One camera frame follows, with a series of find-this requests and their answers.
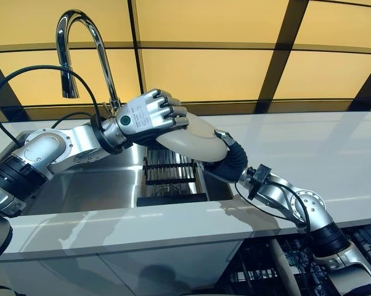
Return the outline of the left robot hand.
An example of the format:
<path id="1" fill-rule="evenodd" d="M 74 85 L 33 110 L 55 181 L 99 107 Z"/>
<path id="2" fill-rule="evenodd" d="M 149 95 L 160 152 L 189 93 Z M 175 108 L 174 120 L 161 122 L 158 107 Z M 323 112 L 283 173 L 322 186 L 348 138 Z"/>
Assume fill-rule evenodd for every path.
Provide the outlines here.
<path id="1" fill-rule="evenodd" d="M 119 129 L 127 141 L 153 146 L 157 137 L 185 128 L 187 109 L 170 93 L 153 89 L 132 99 L 116 114 Z"/>

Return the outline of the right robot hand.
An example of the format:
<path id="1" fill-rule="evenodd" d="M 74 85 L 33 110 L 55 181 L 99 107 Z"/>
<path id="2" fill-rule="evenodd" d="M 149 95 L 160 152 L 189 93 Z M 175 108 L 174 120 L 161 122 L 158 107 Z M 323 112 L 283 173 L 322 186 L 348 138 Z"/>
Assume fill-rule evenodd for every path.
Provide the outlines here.
<path id="1" fill-rule="evenodd" d="M 218 162 L 202 162 L 203 169 L 223 182 L 236 183 L 248 165 L 247 154 L 227 131 L 216 129 L 214 133 L 227 146 L 227 154 Z"/>

